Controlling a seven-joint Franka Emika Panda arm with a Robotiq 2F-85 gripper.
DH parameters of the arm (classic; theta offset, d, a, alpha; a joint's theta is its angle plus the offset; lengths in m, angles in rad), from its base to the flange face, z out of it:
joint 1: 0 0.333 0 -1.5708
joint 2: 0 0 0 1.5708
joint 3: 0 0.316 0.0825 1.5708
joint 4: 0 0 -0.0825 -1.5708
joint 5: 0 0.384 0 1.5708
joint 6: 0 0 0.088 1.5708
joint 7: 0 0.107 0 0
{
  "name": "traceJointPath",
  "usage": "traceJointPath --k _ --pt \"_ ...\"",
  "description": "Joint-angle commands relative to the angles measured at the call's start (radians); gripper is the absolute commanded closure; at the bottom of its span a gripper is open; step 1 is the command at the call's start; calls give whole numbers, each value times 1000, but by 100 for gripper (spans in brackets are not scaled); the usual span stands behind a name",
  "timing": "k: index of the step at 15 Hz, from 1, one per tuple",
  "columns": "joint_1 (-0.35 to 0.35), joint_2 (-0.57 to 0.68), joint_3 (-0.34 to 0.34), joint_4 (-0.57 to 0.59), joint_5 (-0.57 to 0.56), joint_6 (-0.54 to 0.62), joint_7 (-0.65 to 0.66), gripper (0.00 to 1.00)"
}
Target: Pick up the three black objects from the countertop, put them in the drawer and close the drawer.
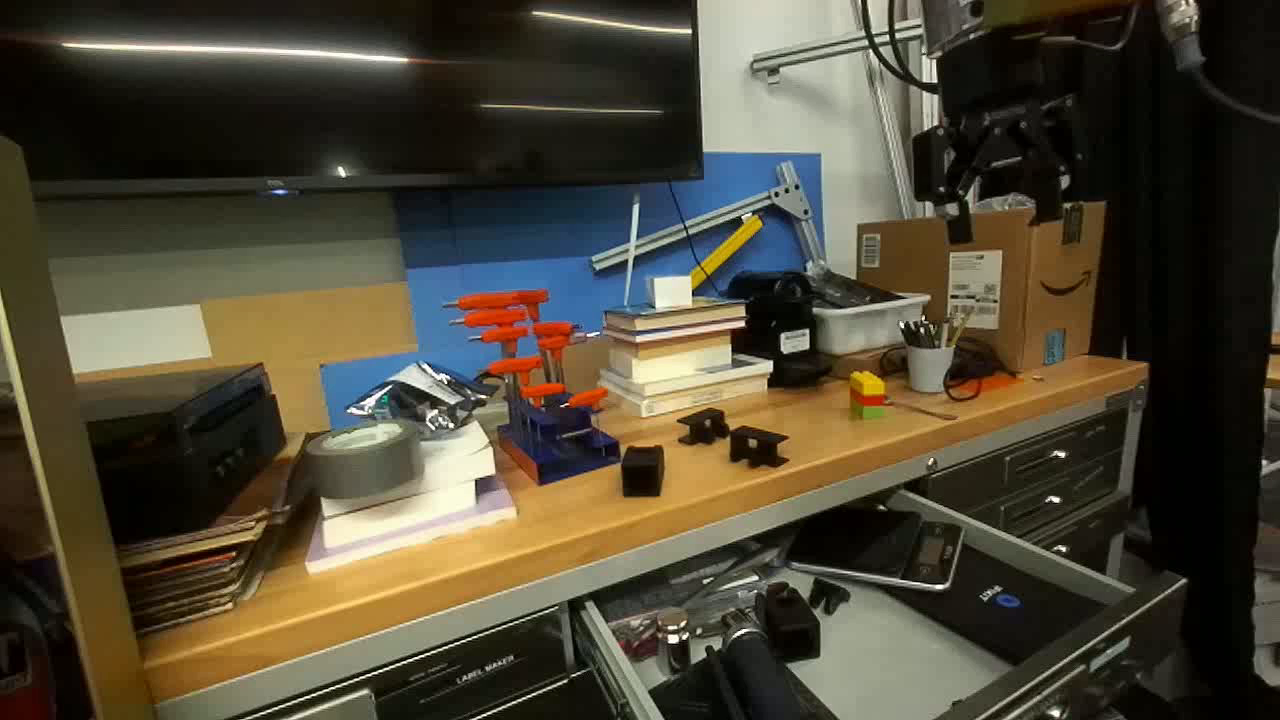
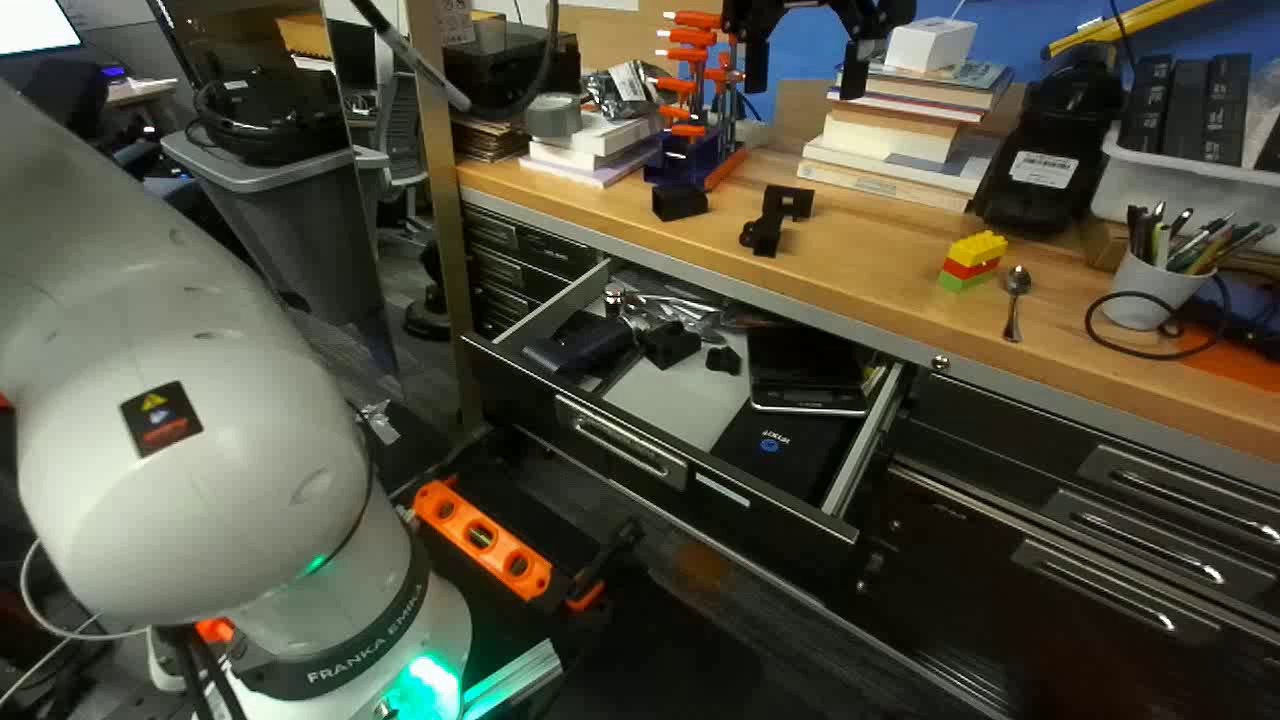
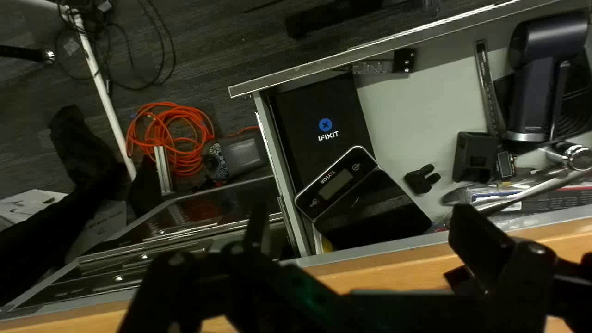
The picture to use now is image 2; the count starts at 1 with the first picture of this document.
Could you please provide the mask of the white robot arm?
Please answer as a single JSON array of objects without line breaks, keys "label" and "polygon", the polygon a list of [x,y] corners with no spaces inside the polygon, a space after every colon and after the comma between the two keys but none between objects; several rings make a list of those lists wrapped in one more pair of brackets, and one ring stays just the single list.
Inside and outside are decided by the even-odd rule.
[{"label": "white robot arm", "polygon": [[0,105],[0,391],[74,645],[234,623],[188,687],[245,720],[482,720],[471,607],[247,267],[22,93]]}]

